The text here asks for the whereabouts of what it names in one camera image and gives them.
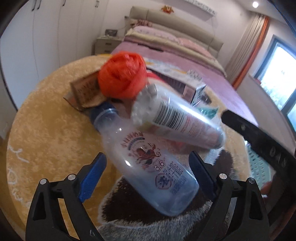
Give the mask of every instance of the fuzzy tablecloth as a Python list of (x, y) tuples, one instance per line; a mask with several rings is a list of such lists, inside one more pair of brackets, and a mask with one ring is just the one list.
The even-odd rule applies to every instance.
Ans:
[[(40, 82), (19, 109), (9, 137), (7, 179), (13, 203), (24, 223), (42, 178), (63, 180), (68, 174), (77, 173), (82, 166), (91, 163), (98, 152), (104, 152), (100, 134), (89, 118), (71, 107), (63, 96), (70, 89), (70, 81), (98, 71), (106, 60), (104, 56), (90, 56), (61, 67)], [(225, 106), (210, 88), (206, 92), (212, 104), (219, 106), (220, 115)], [(116, 107), (122, 116), (126, 115), (122, 105)], [(246, 180), (250, 168), (244, 140), (224, 125), (223, 129), (227, 136), (223, 148), (197, 151), (219, 172)], [(188, 154), (192, 149), (177, 153), (168, 143), (165, 144), (180, 162), (188, 165)], [(65, 204), (60, 204), (66, 226), (75, 236)], [(199, 225), (210, 205), (211, 201), (199, 190), (181, 215), (166, 217), (129, 185), (110, 160), (91, 199), (84, 203), (91, 220), (106, 240), (142, 241), (186, 239)]]

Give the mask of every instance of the ceiling light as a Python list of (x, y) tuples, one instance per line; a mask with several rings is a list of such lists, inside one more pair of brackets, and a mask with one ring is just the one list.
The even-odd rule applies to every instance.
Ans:
[(257, 2), (253, 2), (253, 7), (254, 8), (257, 8), (259, 6), (259, 3), (257, 3)]

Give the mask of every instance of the wall decoration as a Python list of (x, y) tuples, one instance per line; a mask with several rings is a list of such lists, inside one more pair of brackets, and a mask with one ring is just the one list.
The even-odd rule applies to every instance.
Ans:
[(195, 6), (199, 7), (199, 8), (201, 8), (202, 10), (204, 10), (205, 12), (207, 12), (207, 13), (213, 15), (213, 16), (216, 16), (216, 15), (217, 15), (217, 12), (216, 12), (216, 11), (214, 11), (214, 10), (211, 9), (209, 6), (207, 6), (207, 5), (203, 4), (203, 3), (201, 3), (201, 2), (198, 1), (198, 0), (184, 0), (184, 1), (186, 1), (186, 2), (188, 2), (188, 3), (191, 3), (191, 4), (193, 4), (193, 5), (195, 5)]
[(174, 12), (174, 10), (172, 9), (171, 6), (167, 6), (167, 5), (164, 5), (163, 8), (161, 9), (163, 12), (166, 12), (168, 14), (170, 14), (171, 12)]

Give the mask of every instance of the nightstand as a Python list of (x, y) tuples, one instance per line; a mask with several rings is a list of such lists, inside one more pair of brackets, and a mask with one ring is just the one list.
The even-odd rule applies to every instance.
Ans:
[(111, 53), (122, 41), (120, 37), (103, 36), (96, 39), (95, 54)]

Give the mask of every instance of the purple bedspread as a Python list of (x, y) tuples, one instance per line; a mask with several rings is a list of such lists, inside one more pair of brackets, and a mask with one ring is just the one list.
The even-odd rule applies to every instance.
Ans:
[(211, 87), (211, 89), (216, 93), (216, 95), (222, 100), (222, 102), (229, 110), (237, 113), (251, 123), (258, 125), (249, 108), (222, 75), (215, 73), (205, 66), (177, 56), (175, 54), (152, 50), (143, 45), (138, 45), (131, 42), (122, 42), (117, 46), (112, 54), (118, 53), (122, 50), (136, 52), (143, 57), (156, 59), (165, 63), (170, 63), (172, 65), (178, 66), (183, 71), (188, 71), (192, 69), (198, 72), (202, 76), (203, 82)]

